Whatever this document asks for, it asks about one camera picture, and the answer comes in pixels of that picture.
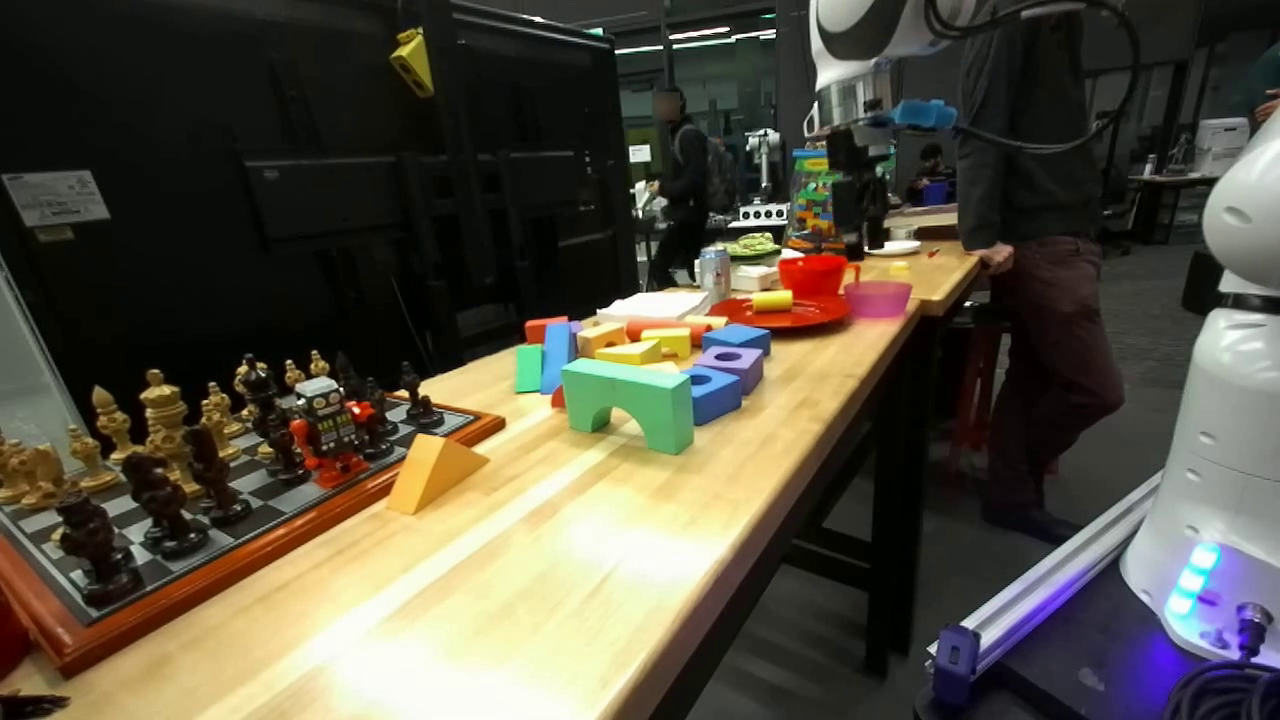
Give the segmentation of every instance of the glass display case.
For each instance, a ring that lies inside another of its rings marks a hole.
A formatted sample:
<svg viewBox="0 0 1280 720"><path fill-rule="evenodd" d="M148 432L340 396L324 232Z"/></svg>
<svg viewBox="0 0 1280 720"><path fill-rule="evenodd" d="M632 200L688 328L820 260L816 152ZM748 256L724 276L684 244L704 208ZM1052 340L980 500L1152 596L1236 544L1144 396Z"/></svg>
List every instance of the glass display case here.
<svg viewBox="0 0 1280 720"><path fill-rule="evenodd" d="M0 260L0 436L48 444L68 460L68 428L84 420Z"/></svg>

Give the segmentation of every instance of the orange bowl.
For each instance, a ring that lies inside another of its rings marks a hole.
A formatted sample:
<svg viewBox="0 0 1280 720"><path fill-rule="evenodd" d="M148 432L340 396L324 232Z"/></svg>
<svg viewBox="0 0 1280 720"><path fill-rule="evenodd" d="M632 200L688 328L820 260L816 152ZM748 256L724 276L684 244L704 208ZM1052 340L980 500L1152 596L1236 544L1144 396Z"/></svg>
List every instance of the orange bowl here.
<svg viewBox="0 0 1280 720"><path fill-rule="evenodd" d="M840 296L848 260L836 252L808 252L776 260L776 276L792 296Z"/></svg>

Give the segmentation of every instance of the floor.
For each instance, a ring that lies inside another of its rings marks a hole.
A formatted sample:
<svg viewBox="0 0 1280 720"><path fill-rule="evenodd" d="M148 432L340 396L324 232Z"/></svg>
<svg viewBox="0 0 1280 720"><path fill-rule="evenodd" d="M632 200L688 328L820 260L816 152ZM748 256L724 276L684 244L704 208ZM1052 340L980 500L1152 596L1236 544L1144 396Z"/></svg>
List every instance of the floor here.
<svg viewBox="0 0 1280 720"><path fill-rule="evenodd" d="M1104 316L1124 368L1128 404L1092 428L1052 480L1052 508L1092 520L1148 480L1168 452L1196 316L1180 312L1184 244L1136 244L1104 264ZM832 512L832 528L868 528L868 480ZM968 484L940 472L924 508L916 652L888 680L860 676L864 596L784 568L696 704L696 720L904 720L928 692L924 648L980 608L1012 576L1048 556L1044 544L984 528ZM1036 720L1008 700L984 716Z"/></svg>

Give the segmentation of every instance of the chess board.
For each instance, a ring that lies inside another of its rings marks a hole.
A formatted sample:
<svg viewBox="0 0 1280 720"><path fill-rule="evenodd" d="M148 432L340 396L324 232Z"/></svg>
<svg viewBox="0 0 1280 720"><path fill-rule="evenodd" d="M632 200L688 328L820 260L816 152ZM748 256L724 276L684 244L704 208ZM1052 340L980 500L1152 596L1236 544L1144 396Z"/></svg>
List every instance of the chess board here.
<svg viewBox="0 0 1280 720"><path fill-rule="evenodd" d="M432 436L456 436L464 444L480 444L484 436L492 436L500 428L496 416L484 416L484 412L464 412L464 408L440 408L444 412L444 424L432 428ZM240 564L244 556L256 556L252 564L268 564L272 556L280 552L244 552L252 544L280 544L280 536L292 536L288 548L296 548L300 540L324 532L320 524L312 524L308 532L292 532L292 524L308 520L316 508L324 508L332 516L332 504L344 500L348 512L336 512L336 516L352 516L360 512L364 504L380 500L388 492L388 476L392 468L404 460L416 428L404 424L404 408L392 408L388 420L396 420L396 436L392 436L392 452L380 456L380 460L368 460L368 472L356 480L356 484L344 484L344 488L320 488L316 480L272 480L268 468L256 460L256 448L260 448L260 436L240 436L232 448L232 488L252 504L252 516L244 516L240 524L228 524L228 528L216 528L200 516L200 504L192 504L188 512L196 520L208 524L208 544L184 560L164 560L156 552L144 548L144 532L148 532L148 516L136 508L136 500L128 496L128 484L120 488L108 488L108 492L96 492L96 504L104 504L104 512L112 516L116 532L124 536L140 576L144 576L144 588L108 604L108 608L92 608L84 604L84 588L88 588L88 576L84 576L84 564L76 556L64 556L60 544L56 544L56 532L60 532L60 516L48 508L48 512L24 512L24 508L4 508L0 512L0 536L8 548L16 552L0 552L0 572L4 572L4 584L8 592L16 592L16 580L12 580L12 556L24 560L28 572L36 572L44 580L44 596L56 596L60 608L68 612L68 620L76 628L88 632L88 640L96 636L92 628L104 628L112 624L112 636L116 636L116 624L120 616L128 612L140 612L140 616L152 616L152 600L160 600L160 608L172 616L180 608L192 608L200 604L204 596L212 592L196 592L196 588L176 588L192 576L212 576L212 584L228 584L228 580L240 580Z"/></svg>

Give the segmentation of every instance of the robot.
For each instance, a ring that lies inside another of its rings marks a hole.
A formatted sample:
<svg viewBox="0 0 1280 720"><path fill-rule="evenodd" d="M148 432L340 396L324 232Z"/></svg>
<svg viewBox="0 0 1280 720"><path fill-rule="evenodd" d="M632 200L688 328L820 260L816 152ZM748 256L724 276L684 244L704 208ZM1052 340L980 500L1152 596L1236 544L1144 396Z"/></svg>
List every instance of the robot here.
<svg viewBox="0 0 1280 720"><path fill-rule="evenodd" d="M304 456L304 468L320 488L340 488L364 472L364 436L344 388L332 376L300 380L300 412L288 420L292 448Z"/></svg>
<svg viewBox="0 0 1280 720"><path fill-rule="evenodd" d="M928 28L972 24L976 0L808 0L820 100L808 124L876 124L888 60L944 48ZM1156 500L1120 540L1120 576L1168 636L1208 660L1280 668L1280 116L1220 176L1204 240L1224 308L1204 320Z"/></svg>

